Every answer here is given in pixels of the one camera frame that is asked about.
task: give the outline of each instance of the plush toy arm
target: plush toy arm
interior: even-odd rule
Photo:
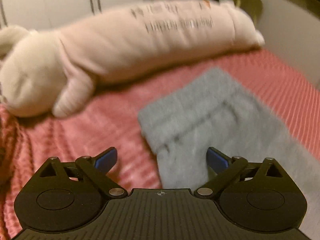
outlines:
[[[82,110],[94,94],[95,88],[96,79],[88,73],[71,77],[55,102],[52,114],[63,118]]]

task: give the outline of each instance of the plush toy head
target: plush toy head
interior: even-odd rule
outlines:
[[[1,103],[18,117],[52,109],[67,78],[55,32],[29,32],[11,26],[0,31]]]

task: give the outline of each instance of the circular pad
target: circular pad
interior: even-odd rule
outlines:
[[[41,193],[37,199],[40,207],[48,210],[59,210],[70,206],[75,197],[65,189],[51,189]]]
[[[255,189],[247,195],[248,202],[255,208],[262,210],[273,210],[284,204],[284,197],[271,189]]]

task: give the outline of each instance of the pink bed sheet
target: pink bed sheet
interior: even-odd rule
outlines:
[[[267,50],[232,54],[165,71],[121,90],[105,91],[68,119],[52,116],[17,120],[0,107],[1,146],[6,150],[0,178],[12,171],[0,194],[0,239],[21,227],[15,216],[16,195],[50,156],[74,161],[108,147],[119,152],[108,174],[125,187],[160,188],[156,159],[140,134],[137,114],[146,104],[190,83],[219,66],[252,91],[287,125],[291,134],[320,159],[320,93],[297,71]]]

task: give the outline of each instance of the textured fabric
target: textured fabric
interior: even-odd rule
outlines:
[[[43,116],[17,121],[0,106],[2,126],[6,128],[1,130],[1,138],[12,138],[11,146],[2,146],[10,158],[14,157],[11,183],[2,187],[0,195],[1,240],[20,231],[13,210],[15,196],[52,155],[73,161],[115,146],[119,161],[109,174],[112,179],[129,191],[133,187],[160,187],[156,160],[141,137],[137,114],[216,65],[268,105],[290,133],[320,159],[320,94],[301,74],[266,50],[181,66],[133,86],[105,92],[95,97],[83,113],[66,120]]]
[[[308,202],[301,231],[312,239],[320,235],[320,162],[290,136],[281,120],[220,68],[146,106],[138,120],[157,156],[164,188],[194,191],[208,182],[210,146],[249,162],[273,157]]]

